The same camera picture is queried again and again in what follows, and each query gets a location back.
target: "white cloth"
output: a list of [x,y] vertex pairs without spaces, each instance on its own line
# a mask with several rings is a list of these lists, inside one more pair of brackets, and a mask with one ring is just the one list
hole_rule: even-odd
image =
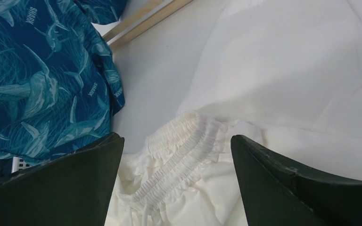
[[362,179],[362,0],[230,0],[178,113],[189,109],[274,125],[290,135],[264,136],[274,151],[301,145],[282,154]]
[[230,152],[237,134],[262,142],[246,121],[194,111],[164,125],[123,155],[105,225],[247,225]]

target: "gathered fabric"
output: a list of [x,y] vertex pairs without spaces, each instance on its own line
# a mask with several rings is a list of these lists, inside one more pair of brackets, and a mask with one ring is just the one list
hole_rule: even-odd
[[230,151],[233,135],[262,143],[243,120],[186,112],[122,157],[106,225],[247,225]]

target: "shark print fabric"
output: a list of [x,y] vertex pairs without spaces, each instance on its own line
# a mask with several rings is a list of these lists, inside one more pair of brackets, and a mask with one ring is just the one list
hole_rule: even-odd
[[126,0],[0,0],[0,159],[59,158],[110,131],[124,106],[112,52],[91,23]]

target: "white surface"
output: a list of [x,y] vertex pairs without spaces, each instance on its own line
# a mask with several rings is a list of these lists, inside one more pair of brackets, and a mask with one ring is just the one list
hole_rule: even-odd
[[266,123],[274,151],[362,179],[362,0],[194,0],[115,64],[126,153],[199,109]]
[[92,24],[95,29],[103,36],[108,31],[110,31],[112,28],[114,28],[119,22],[114,22],[107,25],[99,25],[99,24]]

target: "elastic waistband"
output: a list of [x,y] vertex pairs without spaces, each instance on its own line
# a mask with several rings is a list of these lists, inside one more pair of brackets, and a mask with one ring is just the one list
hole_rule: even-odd
[[133,194],[126,194],[121,183],[117,183],[118,197],[139,211],[147,205],[157,207],[180,183],[192,182],[199,164],[209,156],[218,156],[224,149],[227,129],[213,117],[195,111],[186,112],[165,124],[147,137],[141,153],[144,157],[138,167],[144,168],[148,161],[157,158],[167,162]]

